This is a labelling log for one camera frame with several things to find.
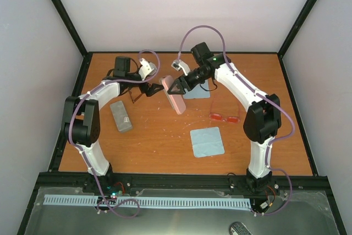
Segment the brown sunglasses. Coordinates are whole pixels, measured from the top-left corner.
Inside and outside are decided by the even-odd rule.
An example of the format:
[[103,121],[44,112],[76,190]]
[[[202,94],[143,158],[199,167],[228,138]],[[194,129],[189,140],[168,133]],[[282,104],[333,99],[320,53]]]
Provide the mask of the brown sunglasses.
[[135,103],[144,93],[139,86],[135,86],[128,89],[128,94],[132,103]]

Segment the blue cleaning cloth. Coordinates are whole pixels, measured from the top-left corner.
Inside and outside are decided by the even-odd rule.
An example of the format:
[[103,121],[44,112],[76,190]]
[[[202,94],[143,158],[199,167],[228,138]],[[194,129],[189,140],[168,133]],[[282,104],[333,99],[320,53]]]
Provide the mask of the blue cleaning cloth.
[[196,158],[223,155],[225,153],[218,127],[190,131],[192,150]]
[[207,80],[203,84],[197,85],[191,91],[186,91],[186,94],[183,95],[183,99],[185,100],[207,98],[210,98],[209,85]]

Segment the black frame post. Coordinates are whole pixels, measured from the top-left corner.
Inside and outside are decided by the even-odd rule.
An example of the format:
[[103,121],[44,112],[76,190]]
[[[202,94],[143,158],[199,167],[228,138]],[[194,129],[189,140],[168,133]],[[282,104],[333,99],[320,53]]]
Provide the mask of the black frame post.
[[291,29],[289,30],[283,44],[281,45],[281,47],[277,53],[279,59],[283,59],[284,55],[288,51],[290,45],[293,43],[300,28],[303,26],[305,20],[309,16],[309,14],[312,11],[316,2],[317,2],[317,0],[306,0],[305,4],[303,5],[300,13],[298,14],[294,24],[292,25]]
[[68,30],[68,33],[71,36],[72,40],[74,41],[80,54],[83,57],[85,57],[88,54],[88,51],[87,51],[86,47],[84,46],[67,10],[65,9],[63,2],[61,0],[51,0],[51,2],[54,5],[62,22],[64,23],[66,29]]

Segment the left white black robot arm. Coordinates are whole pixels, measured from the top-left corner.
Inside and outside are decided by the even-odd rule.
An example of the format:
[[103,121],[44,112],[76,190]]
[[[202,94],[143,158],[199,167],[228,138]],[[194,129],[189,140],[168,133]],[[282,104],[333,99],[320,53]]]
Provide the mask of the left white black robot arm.
[[80,96],[69,96],[64,103],[61,133],[78,150],[88,173],[97,176],[95,186],[105,193],[113,189],[114,178],[107,174],[111,164],[105,158],[98,140],[101,131],[100,109],[133,87],[139,87],[147,96],[163,89],[161,85],[149,83],[159,72],[160,60],[155,65],[139,57],[139,61],[135,62],[137,70],[131,72],[132,60],[126,56],[116,57],[114,68],[95,88]]

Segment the grey glasses case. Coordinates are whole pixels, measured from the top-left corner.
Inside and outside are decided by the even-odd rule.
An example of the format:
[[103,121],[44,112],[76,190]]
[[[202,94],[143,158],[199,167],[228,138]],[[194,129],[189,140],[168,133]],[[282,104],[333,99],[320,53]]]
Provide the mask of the grey glasses case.
[[125,133],[132,130],[133,125],[122,101],[112,103],[110,105],[110,109],[112,111],[116,127],[120,133]]

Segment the right black frame post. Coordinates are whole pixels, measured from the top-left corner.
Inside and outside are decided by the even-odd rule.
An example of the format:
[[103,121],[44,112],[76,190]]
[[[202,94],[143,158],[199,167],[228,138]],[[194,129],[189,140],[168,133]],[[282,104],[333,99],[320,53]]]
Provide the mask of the right black frame post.
[[283,59],[284,55],[288,51],[290,45],[293,43],[300,28],[303,26],[305,20],[309,16],[309,14],[312,11],[316,2],[317,2],[317,0],[306,0],[305,4],[303,5],[300,13],[298,14],[294,24],[292,25],[291,29],[289,30],[283,44],[281,45],[281,47],[277,53],[279,59]]

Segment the pink glasses case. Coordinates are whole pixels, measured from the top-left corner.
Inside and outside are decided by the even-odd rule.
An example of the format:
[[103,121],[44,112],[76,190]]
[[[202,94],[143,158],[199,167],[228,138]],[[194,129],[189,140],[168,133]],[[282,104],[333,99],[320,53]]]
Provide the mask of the pink glasses case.
[[168,89],[170,89],[174,83],[174,78],[170,75],[167,75],[160,78],[159,82],[164,87],[164,92],[172,108],[176,111],[178,115],[183,114],[184,111],[186,110],[186,105],[182,95],[170,95],[168,93]]

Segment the left black frame post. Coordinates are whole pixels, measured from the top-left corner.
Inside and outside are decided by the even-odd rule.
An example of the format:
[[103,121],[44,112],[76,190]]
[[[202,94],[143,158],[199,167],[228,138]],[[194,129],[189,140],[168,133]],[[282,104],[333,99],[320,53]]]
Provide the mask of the left black frame post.
[[88,51],[87,51],[86,47],[84,46],[67,10],[65,9],[63,2],[61,0],[51,0],[51,2],[54,5],[62,22],[64,23],[66,29],[68,30],[68,33],[71,36],[72,40],[74,41],[80,54],[83,57],[85,57],[88,54]]

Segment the red sunglasses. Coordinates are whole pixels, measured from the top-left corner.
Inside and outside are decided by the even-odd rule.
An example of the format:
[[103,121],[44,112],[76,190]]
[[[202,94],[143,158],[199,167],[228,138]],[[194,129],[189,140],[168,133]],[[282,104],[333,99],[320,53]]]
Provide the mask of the red sunglasses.
[[232,96],[216,95],[211,103],[209,118],[212,121],[239,124],[241,121],[241,105]]

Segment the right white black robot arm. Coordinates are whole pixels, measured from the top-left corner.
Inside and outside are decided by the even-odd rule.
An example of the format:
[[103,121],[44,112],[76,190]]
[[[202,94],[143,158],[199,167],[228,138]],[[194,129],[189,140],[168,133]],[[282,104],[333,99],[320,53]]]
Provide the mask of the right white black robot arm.
[[246,185],[250,192],[258,193],[269,184],[271,147],[282,125],[280,100],[268,95],[250,83],[236,68],[226,53],[214,54],[205,42],[191,49],[198,65],[191,70],[180,58],[172,67],[183,71],[167,89],[169,96],[184,95],[197,85],[212,79],[227,88],[242,104],[246,116],[243,130],[251,144],[250,163],[246,170]]

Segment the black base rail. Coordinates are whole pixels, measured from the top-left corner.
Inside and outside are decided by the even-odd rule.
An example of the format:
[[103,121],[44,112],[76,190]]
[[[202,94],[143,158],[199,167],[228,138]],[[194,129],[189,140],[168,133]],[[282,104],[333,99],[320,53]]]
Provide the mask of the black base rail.
[[[248,188],[245,176],[233,175],[187,175],[187,174],[126,174],[111,173],[98,178],[105,194],[124,186],[125,193],[135,195],[144,189],[171,190],[215,190],[231,195],[264,195],[268,187],[278,185],[278,190],[289,191],[289,183],[285,176],[273,176],[269,184],[252,191]],[[84,193],[98,193],[94,177],[89,173],[74,172],[42,172],[35,183],[34,190],[45,187],[81,188]]]

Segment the black oval remote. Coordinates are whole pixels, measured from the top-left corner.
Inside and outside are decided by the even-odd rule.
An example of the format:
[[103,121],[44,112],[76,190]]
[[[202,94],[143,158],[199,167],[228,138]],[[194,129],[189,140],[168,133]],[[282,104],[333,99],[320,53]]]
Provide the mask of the black oval remote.
[[249,229],[242,222],[233,222],[229,226],[230,235],[252,235]]

